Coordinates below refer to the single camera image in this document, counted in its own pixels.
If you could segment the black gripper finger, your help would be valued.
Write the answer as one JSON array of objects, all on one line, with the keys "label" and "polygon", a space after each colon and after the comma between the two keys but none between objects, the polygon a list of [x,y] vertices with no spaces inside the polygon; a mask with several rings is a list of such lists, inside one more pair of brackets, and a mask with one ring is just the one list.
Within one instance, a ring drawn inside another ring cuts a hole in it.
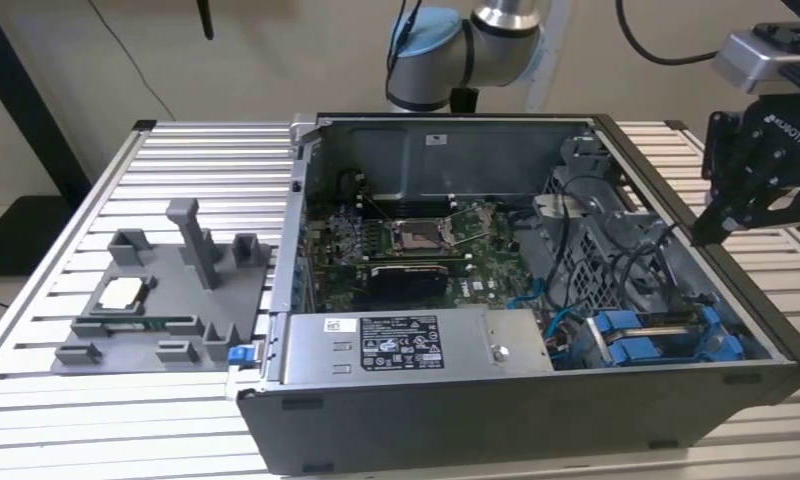
[{"label": "black gripper finger", "polygon": [[800,188],[769,189],[760,192],[725,215],[723,228],[740,230],[800,224]]},{"label": "black gripper finger", "polygon": [[739,133],[739,113],[716,111],[709,115],[701,166],[701,177],[709,181],[709,190],[705,209],[691,228],[695,245],[720,244],[729,235],[723,224],[735,204],[731,167]]}]

